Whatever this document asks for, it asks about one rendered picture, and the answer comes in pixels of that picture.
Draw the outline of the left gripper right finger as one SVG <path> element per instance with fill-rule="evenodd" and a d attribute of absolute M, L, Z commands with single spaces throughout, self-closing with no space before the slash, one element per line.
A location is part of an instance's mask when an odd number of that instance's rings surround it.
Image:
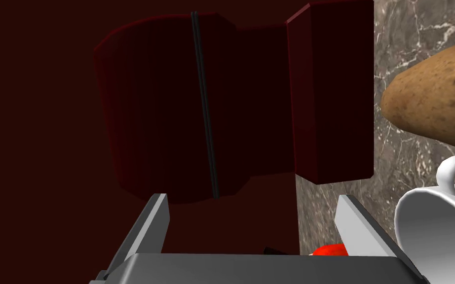
<path fill-rule="evenodd" d="M 412 261 L 354 196 L 339 196 L 334 222 L 350 256 L 395 257 L 419 281 L 425 280 Z"/>

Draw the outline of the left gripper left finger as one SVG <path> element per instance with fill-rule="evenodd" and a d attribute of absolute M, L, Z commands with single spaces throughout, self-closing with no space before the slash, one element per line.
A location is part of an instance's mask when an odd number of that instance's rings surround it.
<path fill-rule="evenodd" d="M 105 276 L 134 254 L 161 253 L 169 221 L 167 194 L 153 194 L 117 250 Z"/>

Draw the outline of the red round object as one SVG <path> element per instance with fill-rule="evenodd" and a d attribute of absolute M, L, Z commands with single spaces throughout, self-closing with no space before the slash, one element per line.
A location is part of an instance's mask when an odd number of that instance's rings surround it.
<path fill-rule="evenodd" d="M 333 244 L 333 245 L 325 245 L 317 248 L 312 254 L 310 255 L 339 255 L 339 256 L 348 256 L 348 252 L 345 248 L 345 245 L 340 244 Z"/>

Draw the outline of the white mug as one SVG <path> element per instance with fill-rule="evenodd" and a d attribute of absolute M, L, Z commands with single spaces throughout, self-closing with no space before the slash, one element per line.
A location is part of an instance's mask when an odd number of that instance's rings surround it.
<path fill-rule="evenodd" d="M 455 284 L 455 156 L 437 169 L 437 186 L 406 192 L 395 210 L 398 245 L 430 284 Z"/>

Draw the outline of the dark red coffee machine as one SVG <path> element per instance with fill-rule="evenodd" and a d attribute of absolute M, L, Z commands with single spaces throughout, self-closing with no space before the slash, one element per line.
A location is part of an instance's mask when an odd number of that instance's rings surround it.
<path fill-rule="evenodd" d="M 296 177 L 371 178 L 374 0 L 0 0 L 0 284 L 163 251 L 299 254 Z"/>

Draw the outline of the brown potato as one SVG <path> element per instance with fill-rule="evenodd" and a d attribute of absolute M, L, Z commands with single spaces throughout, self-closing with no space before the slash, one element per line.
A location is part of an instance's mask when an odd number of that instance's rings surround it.
<path fill-rule="evenodd" d="M 380 106 L 397 128 L 455 146 L 455 46 L 398 74 Z"/>

